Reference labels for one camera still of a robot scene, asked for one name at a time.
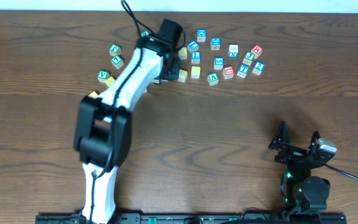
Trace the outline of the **yellow O block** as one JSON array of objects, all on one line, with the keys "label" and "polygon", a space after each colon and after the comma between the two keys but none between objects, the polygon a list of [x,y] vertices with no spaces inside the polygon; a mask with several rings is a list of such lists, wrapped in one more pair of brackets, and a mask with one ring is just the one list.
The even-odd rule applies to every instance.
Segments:
[{"label": "yellow O block", "polygon": [[180,69],[178,74],[178,81],[185,83],[187,78],[188,78],[188,72],[186,70]]},{"label": "yellow O block", "polygon": [[201,75],[201,67],[192,66],[191,67],[191,78],[199,79]]}]

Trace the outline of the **yellow G block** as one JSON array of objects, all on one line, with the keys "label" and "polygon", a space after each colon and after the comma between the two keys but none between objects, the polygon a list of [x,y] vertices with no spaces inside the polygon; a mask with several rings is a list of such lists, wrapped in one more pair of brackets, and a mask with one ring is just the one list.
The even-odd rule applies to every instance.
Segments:
[{"label": "yellow G block", "polygon": [[91,93],[88,94],[88,97],[94,98],[94,99],[97,99],[98,96],[99,96],[98,91],[92,91]]}]

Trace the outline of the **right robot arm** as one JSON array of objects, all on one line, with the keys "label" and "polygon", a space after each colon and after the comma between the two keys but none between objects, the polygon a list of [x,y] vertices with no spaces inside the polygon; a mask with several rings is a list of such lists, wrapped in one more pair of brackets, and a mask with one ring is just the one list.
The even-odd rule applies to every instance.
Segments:
[{"label": "right robot arm", "polygon": [[282,176],[281,193],[290,212],[325,210],[331,185],[326,179],[312,176],[311,170],[324,166],[336,155],[335,143],[315,131],[306,149],[294,146],[290,142],[289,128],[282,121],[268,148],[278,152],[275,162],[287,166]]}]

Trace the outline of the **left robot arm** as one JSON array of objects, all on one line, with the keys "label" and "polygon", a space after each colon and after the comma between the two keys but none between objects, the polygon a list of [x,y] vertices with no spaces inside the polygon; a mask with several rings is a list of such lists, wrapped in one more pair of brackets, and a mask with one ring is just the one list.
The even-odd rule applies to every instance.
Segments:
[{"label": "left robot arm", "polygon": [[85,96],[79,106],[73,148],[80,155],[86,178],[85,205],[80,223],[109,223],[114,219],[114,186],[132,141],[132,112],[154,81],[179,77],[178,41],[182,26],[164,19],[156,34],[140,37],[127,67],[96,98]]}]

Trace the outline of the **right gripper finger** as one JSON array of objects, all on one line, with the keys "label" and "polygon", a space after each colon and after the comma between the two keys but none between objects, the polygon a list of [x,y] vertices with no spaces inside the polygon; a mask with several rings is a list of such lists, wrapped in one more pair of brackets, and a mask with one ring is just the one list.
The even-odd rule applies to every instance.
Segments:
[{"label": "right gripper finger", "polygon": [[290,145],[289,129],[285,121],[279,125],[276,135],[271,140],[268,148],[274,151],[283,151]]},{"label": "right gripper finger", "polygon": [[311,137],[310,144],[318,144],[318,140],[321,138],[318,131],[314,131]]}]

